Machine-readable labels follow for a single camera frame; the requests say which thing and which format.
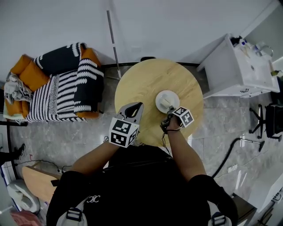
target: backpack strap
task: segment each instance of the backpack strap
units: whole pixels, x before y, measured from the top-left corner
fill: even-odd
[[[210,208],[211,216],[211,219],[208,222],[208,226],[232,226],[231,220],[223,215],[214,203],[210,201],[207,202]]]
[[[71,207],[57,221],[56,226],[87,226],[88,221],[83,213],[84,203],[89,196],[81,201],[75,208]]]

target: hand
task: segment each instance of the hand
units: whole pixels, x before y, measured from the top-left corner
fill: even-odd
[[[166,128],[166,130],[174,130],[174,129],[178,129],[180,127],[179,122],[178,122],[178,118],[177,116],[173,115],[173,117],[170,120],[170,124],[169,126]]]

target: white saucer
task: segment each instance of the white saucer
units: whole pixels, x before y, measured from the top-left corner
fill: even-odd
[[[167,96],[166,99],[170,101],[171,105],[174,108],[177,109],[180,106],[180,99],[176,93],[170,90],[163,90],[159,94],[157,94],[155,98],[155,105],[157,109],[160,110],[162,113],[167,114],[167,112],[169,111],[168,108],[165,108],[162,104],[160,104],[160,100],[164,98],[164,96]]]

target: buckle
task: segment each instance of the buckle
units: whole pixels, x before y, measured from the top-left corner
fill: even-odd
[[[82,212],[78,208],[70,208],[67,211],[66,218],[73,221],[81,221]]]
[[[214,216],[212,216],[211,220],[212,220],[213,226],[221,226],[221,225],[225,225],[225,223],[226,223],[226,217],[224,215],[222,215],[221,213],[214,214]]]

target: black and white marker cube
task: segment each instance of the black and white marker cube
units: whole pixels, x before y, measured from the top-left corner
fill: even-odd
[[[128,147],[136,139],[138,128],[138,124],[112,118],[109,128],[109,143]]]
[[[188,127],[194,121],[190,110],[184,107],[179,107],[178,109],[173,111],[173,114],[180,118],[183,123],[183,127]]]

